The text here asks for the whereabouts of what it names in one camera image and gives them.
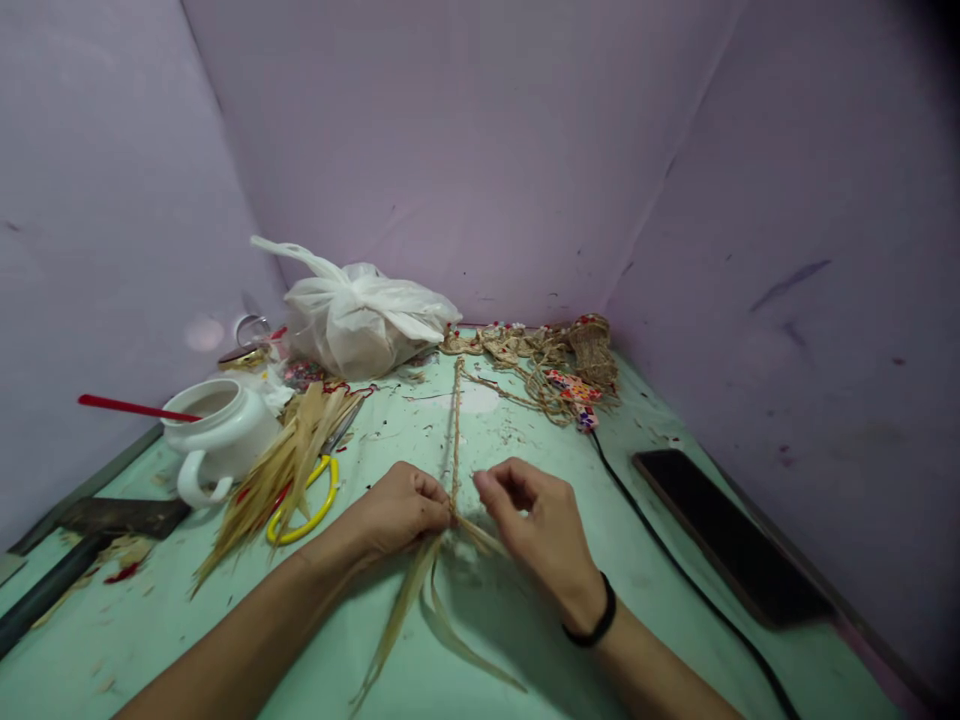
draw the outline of black cable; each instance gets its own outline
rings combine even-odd
[[[681,577],[683,577],[690,587],[693,588],[693,591],[700,597],[701,600],[703,600],[706,606],[713,611],[713,614],[722,620],[724,625],[730,628],[730,632],[739,638],[740,642],[743,643],[743,646],[753,656],[753,659],[756,661],[757,665],[760,667],[760,670],[767,678],[767,682],[770,684],[770,689],[773,690],[773,694],[777,696],[777,702],[779,702],[780,707],[783,708],[784,714],[790,718],[790,720],[800,720],[800,715],[797,713],[796,708],[793,707],[793,703],[790,702],[790,697],[787,695],[787,691],[783,689],[783,685],[780,684],[780,679],[777,677],[776,673],[773,672],[773,668],[770,667],[770,663],[768,663],[767,659],[763,657],[759,650],[757,650],[756,645],[750,642],[749,638],[740,632],[740,629],[733,624],[730,618],[724,615],[723,611],[713,604],[713,601],[707,597],[706,593],[704,593],[703,590],[701,590],[700,587],[693,581],[693,578],[687,575],[686,570],[684,570],[680,563],[677,562],[677,559],[673,556],[673,553],[667,549],[666,544],[664,544],[660,536],[657,535],[657,531],[653,529],[653,525],[650,524],[647,516],[643,514],[643,510],[640,509],[636,499],[630,494],[630,491],[627,490],[626,486],[623,484],[623,481],[620,479],[620,476],[617,475],[616,471],[612,467],[610,467],[610,463],[607,462],[607,457],[603,454],[603,448],[600,447],[600,438],[597,437],[597,431],[594,430],[592,433],[590,433],[590,435],[593,437],[593,442],[596,443],[597,453],[600,455],[600,462],[603,463],[607,473],[609,473],[610,477],[613,478],[613,481],[617,484],[617,487],[620,488],[620,492],[623,494],[623,497],[626,498],[627,502],[630,504],[630,507],[633,508],[633,511],[637,514],[637,517],[640,518],[640,522],[643,523],[643,526],[647,529],[647,532],[650,533],[650,537],[653,538],[653,542],[658,548],[660,548],[663,554],[667,556],[667,560],[670,561],[670,564],[676,568],[677,572],[680,573]]]

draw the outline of scissors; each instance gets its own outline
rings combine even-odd
[[[277,510],[273,517],[270,518],[270,523],[267,525],[267,539],[274,545],[289,545],[290,543],[296,542],[303,537],[309,535],[314,528],[317,527],[326,517],[327,513],[330,511],[330,507],[333,505],[333,501],[337,497],[337,490],[340,489],[340,463],[337,462],[335,457],[332,457],[330,453],[333,452],[333,449],[340,444],[340,441],[343,439],[343,436],[347,432],[347,428],[353,423],[353,419],[357,416],[357,413],[360,412],[360,406],[363,405],[363,400],[357,403],[356,407],[349,412],[349,414],[343,419],[340,423],[340,426],[337,428],[336,432],[330,436],[330,438],[323,444],[323,447],[320,448],[320,465],[310,474],[310,477],[307,478],[306,487],[310,487],[316,481],[318,477],[323,474],[323,471],[330,468],[330,491],[327,493],[327,499],[323,503],[316,515],[314,515],[310,520],[307,521],[306,525],[301,525],[298,528],[295,528],[288,532],[286,535],[277,536],[277,528],[280,526],[280,519],[283,516],[283,510]],[[278,504],[282,502],[283,497],[286,496],[286,490],[284,494],[279,498]]]

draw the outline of black phone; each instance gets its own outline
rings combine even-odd
[[[637,453],[633,463],[761,624],[779,629],[833,614],[820,591],[690,458],[655,450]]]

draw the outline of bracelet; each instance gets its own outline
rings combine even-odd
[[[567,630],[566,625],[563,623],[560,624],[560,627],[563,628],[563,632],[565,632],[567,637],[570,638],[570,642],[579,647],[590,648],[603,640],[603,636],[607,634],[610,626],[613,625],[614,615],[617,614],[617,595],[613,592],[613,588],[610,587],[610,581],[607,580],[607,576],[602,572],[600,573],[600,576],[603,578],[603,585],[607,590],[607,608],[603,611],[603,615],[600,617],[600,622],[597,623],[597,627],[594,629],[594,631],[589,635],[574,635],[572,632]]]

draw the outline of white plastic bag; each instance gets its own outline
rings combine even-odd
[[[284,300],[299,350],[346,380],[377,377],[443,340],[461,315],[442,295],[411,280],[391,280],[370,263],[339,268],[292,243],[256,235],[254,247],[299,260],[316,275],[294,283]]]

